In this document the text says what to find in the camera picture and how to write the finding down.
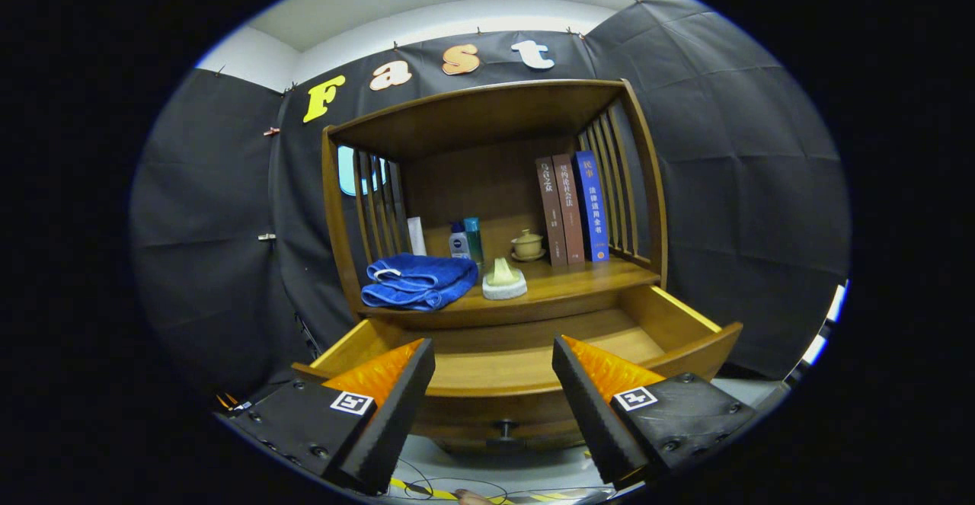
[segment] yellow letter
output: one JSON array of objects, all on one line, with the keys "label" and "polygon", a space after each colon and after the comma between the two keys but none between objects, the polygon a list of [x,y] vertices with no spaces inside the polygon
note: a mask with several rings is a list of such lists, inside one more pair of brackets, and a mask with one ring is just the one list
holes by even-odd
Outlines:
[{"label": "yellow letter", "polygon": [[476,54],[478,48],[474,44],[460,44],[446,48],[443,53],[443,72],[448,75],[461,75],[463,72],[474,71],[481,64]]},{"label": "yellow letter", "polygon": [[302,122],[307,123],[308,120],[318,119],[318,117],[327,113],[328,107],[325,105],[335,99],[335,86],[344,84],[345,75],[339,75],[328,82],[322,82],[320,85],[310,89],[308,91],[308,95],[311,96],[311,99],[308,100],[308,113]]},{"label": "yellow letter", "polygon": [[373,71],[372,75],[376,78],[373,78],[372,82],[369,83],[369,88],[374,91],[384,91],[390,85],[398,86],[404,84],[404,82],[412,77],[410,67],[408,67],[405,61],[387,63]]}]

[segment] blue towel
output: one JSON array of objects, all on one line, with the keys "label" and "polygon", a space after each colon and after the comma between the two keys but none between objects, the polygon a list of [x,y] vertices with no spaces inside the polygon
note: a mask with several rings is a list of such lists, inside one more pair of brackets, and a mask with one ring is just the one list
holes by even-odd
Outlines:
[{"label": "blue towel", "polygon": [[470,259],[401,253],[369,265],[366,275],[376,282],[363,287],[369,307],[436,311],[474,286],[478,266]]}]

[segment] book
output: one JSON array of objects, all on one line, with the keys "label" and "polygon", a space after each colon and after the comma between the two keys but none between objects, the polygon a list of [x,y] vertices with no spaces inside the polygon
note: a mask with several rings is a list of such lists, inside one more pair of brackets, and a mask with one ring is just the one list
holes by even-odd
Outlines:
[{"label": "book", "polygon": [[572,161],[579,186],[582,220],[586,227],[586,258],[592,262],[609,261],[609,227],[606,226],[606,205],[603,204],[603,189],[599,185],[596,158],[592,151],[579,151],[572,157]]},{"label": "book", "polygon": [[565,260],[568,264],[584,263],[586,251],[582,239],[583,220],[579,216],[579,202],[576,193],[572,159],[569,155],[552,155],[551,165],[555,168],[558,185],[558,204],[561,206],[561,227],[565,233]]},{"label": "book", "polygon": [[542,207],[545,209],[545,230],[551,265],[565,265],[565,233],[561,224],[561,204],[558,203],[558,185],[551,157],[537,158],[535,169],[539,171],[539,189],[542,192]]}]

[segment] open drawer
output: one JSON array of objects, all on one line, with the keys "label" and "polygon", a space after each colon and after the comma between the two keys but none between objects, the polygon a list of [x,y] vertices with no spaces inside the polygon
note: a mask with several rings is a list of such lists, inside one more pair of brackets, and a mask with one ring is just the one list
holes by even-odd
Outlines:
[{"label": "open drawer", "polygon": [[516,423],[509,436],[530,449],[582,442],[558,377],[551,345],[558,334],[675,376],[711,379],[734,346],[741,324],[720,328],[658,286],[621,289],[609,304],[585,313],[479,328],[408,329],[366,318],[310,366],[303,377],[325,380],[414,339],[433,339],[436,370],[412,433],[448,450],[489,450],[497,422]]}]

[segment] floor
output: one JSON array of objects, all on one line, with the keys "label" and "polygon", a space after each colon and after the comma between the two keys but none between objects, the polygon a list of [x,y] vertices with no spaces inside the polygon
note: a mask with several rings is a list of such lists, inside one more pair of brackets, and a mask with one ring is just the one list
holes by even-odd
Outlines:
[{"label": "floor", "polygon": [[[788,393],[781,381],[718,379],[722,391],[768,414]],[[526,453],[505,457],[450,455],[431,440],[410,435],[393,473],[383,502],[412,503],[422,500],[459,500],[461,505],[522,505],[557,501],[558,505],[599,503],[616,492],[599,479],[586,447],[558,452]]]}]

